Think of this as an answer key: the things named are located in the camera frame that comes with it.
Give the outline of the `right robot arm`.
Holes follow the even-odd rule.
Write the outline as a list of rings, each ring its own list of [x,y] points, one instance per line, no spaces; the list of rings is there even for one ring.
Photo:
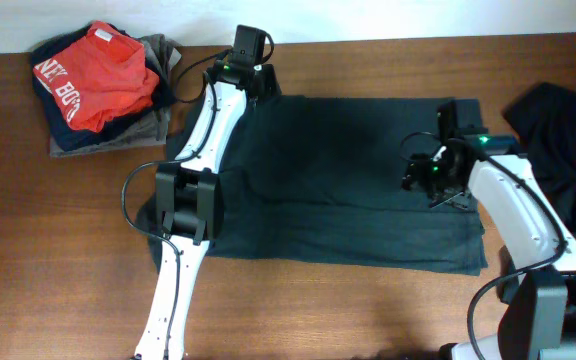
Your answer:
[[[407,158],[402,189],[422,191],[437,207],[476,199],[505,243],[512,269],[483,285],[467,310],[468,339],[443,345],[442,359],[576,359],[576,239],[548,202],[513,136],[458,124],[450,101],[436,112],[438,146]],[[495,334],[478,337],[481,298],[518,285]]]

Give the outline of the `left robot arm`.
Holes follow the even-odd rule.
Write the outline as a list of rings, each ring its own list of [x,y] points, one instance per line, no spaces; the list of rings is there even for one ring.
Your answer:
[[[162,247],[158,280],[138,360],[181,359],[186,321],[202,261],[223,223],[219,170],[230,137],[246,108],[279,93],[272,37],[240,25],[233,46],[212,57],[203,73],[200,112],[184,146],[156,161],[156,229],[147,235]]]

